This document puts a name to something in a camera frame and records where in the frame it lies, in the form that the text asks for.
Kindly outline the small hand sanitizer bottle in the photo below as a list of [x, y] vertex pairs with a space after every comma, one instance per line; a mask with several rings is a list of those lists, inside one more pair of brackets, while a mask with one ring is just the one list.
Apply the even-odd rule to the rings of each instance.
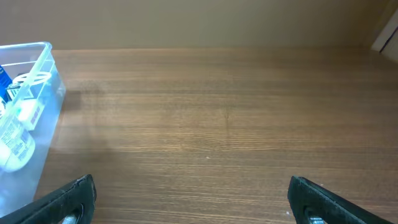
[[34, 151], [34, 138], [18, 119], [15, 110], [7, 110], [1, 118], [1, 170], [15, 172], [22, 169]]

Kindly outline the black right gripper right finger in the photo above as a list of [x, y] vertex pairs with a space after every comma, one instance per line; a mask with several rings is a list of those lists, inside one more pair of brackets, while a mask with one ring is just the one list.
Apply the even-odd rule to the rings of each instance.
[[287, 198], [299, 224], [392, 224], [304, 177], [291, 177]]

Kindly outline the blue Vicks lozenge box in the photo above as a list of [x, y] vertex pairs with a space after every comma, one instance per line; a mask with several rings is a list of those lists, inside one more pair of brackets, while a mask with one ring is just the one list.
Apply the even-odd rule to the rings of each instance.
[[7, 72], [5, 71], [5, 69], [3, 69], [2, 66], [0, 66], [0, 94], [1, 94], [1, 98], [5, 101], [8, 102], [8, 96], [6, 93], [6, 88], [12, 83], [11, 78], [9, 77], [9, 75], [7, 74]]

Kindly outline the white blue medicine box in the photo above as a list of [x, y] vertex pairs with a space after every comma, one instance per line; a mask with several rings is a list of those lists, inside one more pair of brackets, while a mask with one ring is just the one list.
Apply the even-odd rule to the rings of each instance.
[[38, 99], [24, 100], [20, 105], [18, 120], [28, 131], [35, 129], [45, 106]]

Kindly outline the green Zam-Buk ointment box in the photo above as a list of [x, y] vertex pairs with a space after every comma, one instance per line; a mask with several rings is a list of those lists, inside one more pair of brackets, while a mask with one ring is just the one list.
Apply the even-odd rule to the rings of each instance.
[[52, 74], [50, 72], [39, 72], [36, 75], [31, 75], [30, 73], [19, 74], [6, 88], [8, 100], [14, 100], [23, 84], [28, 82], [31, 77], [34, 77], [34, 79], [29, 83], [30, 87], [27, 90], [24, 99], [30, 100], [38, 98], [45, 83], [51, 78], [51, 76]]

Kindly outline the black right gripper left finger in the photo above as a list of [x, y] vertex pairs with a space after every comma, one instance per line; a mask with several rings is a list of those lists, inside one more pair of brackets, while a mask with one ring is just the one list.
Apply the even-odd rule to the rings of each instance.
[[84, 175], [1, 218], [1, 223], [90, 223], [97, 198], [93, 176]]

